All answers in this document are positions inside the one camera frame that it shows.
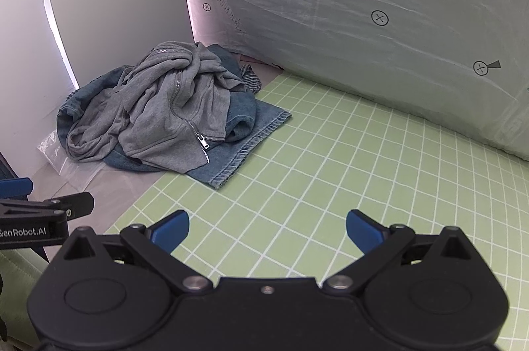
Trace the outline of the clear plastic bag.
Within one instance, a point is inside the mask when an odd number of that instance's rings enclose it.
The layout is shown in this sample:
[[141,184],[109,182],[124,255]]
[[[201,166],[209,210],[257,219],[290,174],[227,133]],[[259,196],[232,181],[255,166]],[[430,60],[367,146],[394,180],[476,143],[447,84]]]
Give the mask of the clear plastic bag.
[[54,171],[79,192],[85,191],[105,167],[102,161],[81,163],[70,159],[59,141],[56,130],[38,145],[38,150]]

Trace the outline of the green grid cutting mat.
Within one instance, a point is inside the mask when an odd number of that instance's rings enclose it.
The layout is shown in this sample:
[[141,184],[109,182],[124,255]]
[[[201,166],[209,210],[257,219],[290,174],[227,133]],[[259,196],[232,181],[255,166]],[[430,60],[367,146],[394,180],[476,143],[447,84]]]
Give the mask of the green grid cutting mat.
[[417,117],[281,75],[260,98],[292,118],[219,190],[165,174],[111,227],[184,210],[175,256],[212,281],[323,280],[360,256],[349,211],[419,233],[465,231],[506,289],[503,350],[528,347],[528,165]]

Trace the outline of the grey zip hoodie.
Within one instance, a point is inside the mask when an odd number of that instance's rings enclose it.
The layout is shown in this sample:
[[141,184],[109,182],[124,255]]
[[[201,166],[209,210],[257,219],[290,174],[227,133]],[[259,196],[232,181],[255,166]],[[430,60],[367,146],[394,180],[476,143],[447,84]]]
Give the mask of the grey zip hoodie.
[[244,84],[202,43],[165,41],[140,63],[85,85],[64,104],[73,122],[64,148],[76,161],[98,161],[116,148],[126,157],[185,174],[208,163],[223,142],[230,97]]

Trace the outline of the blue denim jacket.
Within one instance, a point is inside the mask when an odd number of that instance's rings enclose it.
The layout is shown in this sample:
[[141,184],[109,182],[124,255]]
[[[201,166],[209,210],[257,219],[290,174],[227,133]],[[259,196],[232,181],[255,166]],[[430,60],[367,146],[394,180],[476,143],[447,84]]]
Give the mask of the blue denim jacket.
[[[253,92],[244,83],[238,62],[231,52],[216,44],[207,48],[221,59],[227,70],[242,80],[244,89],[242,92],[232,93],[230,97],[225,140],[211,143],[207,151],[209,161],[206,165],[190,170],[183,175],[191,176],[203,184],[219,189],[244,163],[254,148],[291,118],[291,113],[256,99]],[[101,78],[107,83],[116,82],[118,71],[126,66],[132,65],[117,67],[96,79]],[[71,93],[64,104],[68,103],[78,91],[79,89]],[[64,104],[58,110],[57,115],[57,133],[63,148],[65,133],[73,122],[70,112],[64,110]],[[104,162],[111,168],[132,172],[150,173],[165,170],[130,159],[126,157],[121,148],[116,148],[107,158],[98,161]]]

